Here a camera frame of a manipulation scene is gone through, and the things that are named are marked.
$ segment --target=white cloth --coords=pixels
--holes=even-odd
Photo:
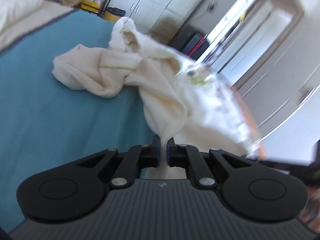
[[[78,45],[53,63],[53,75],[73,90],[110,98],[124,85],[138,86],[146,121],[161,138],[157,176],[160,172],[165,177],[164,146],[171,137],[201,151],[252,151],[249,129],[231,90],[218,79],[209,87],[193,84],[185,71],[195,62],[139,33],[129,18],[116,22],[109,49]]]
[[[0,50],[12,44],[17,38],[47,24],[51,20],[70,12],[71,10],[73,10],[73,8],[44,0],[40,8],[36,11],[7,26],[0,32]]]
[[[0,0],[0,33],[12,23],[37,10],[43,0]]]

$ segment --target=pillow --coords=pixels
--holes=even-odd
[[[43,0],[0,0],[0,33],[4,28],[34,12]]]

